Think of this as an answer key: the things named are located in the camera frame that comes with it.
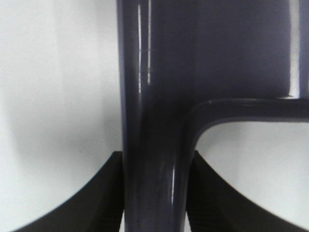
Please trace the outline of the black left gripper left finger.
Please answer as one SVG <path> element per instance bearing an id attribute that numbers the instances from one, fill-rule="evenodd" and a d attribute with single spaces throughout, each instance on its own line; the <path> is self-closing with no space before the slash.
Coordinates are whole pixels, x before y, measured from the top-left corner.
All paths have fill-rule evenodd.
<path id="1" fill-rule="evenodd" d="M 117 232 L 124 210 L 122 153 L 113 152 L 95 176 L 25 232 Z"/>

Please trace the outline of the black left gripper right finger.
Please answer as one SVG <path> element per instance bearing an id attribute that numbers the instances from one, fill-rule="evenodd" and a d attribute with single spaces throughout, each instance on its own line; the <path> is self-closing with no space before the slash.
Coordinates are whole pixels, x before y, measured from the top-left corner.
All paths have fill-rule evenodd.
<path id="1" fill-rule="evenodd" d="M 240 194 L 197 151 L 190 167 L 187 214 L 193 232 L 304 231 Z"/>

